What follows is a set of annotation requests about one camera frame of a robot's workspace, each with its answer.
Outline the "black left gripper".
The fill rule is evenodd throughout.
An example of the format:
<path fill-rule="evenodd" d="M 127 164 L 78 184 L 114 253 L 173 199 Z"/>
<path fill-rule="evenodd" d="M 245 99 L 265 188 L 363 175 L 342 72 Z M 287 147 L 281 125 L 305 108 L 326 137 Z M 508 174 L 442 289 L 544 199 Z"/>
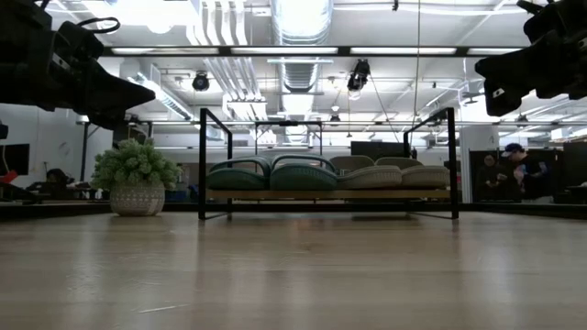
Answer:
<path fill-rule="evenodd" d="M 153 101 L 140 84 L 90 61 L 90 41 L 67 38 L 1 40 L 1 101 L 46 111 L 70 108 L 98 127 L 126 126 L 126 111 Z"/>

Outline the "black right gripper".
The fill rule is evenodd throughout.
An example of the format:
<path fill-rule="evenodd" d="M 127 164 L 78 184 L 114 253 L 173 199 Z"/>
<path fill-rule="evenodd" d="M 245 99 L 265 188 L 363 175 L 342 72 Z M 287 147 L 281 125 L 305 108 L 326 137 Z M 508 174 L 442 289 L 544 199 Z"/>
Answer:
<path fill-rule="evenodd" d="M 540 22 L 534 29 L 527 34 L 528 47 L 475 64 L 475 71 L 485 79 L 488 116 L 504 116 L 518 109 L 524 94 L 517 91 L 536 90 L 541 99 L 560 94 L 571 100 L 586 97 L 586 23 L 565 27 L 560 22 Z M 535 44 L 540 48 L 538 55 Z"/>

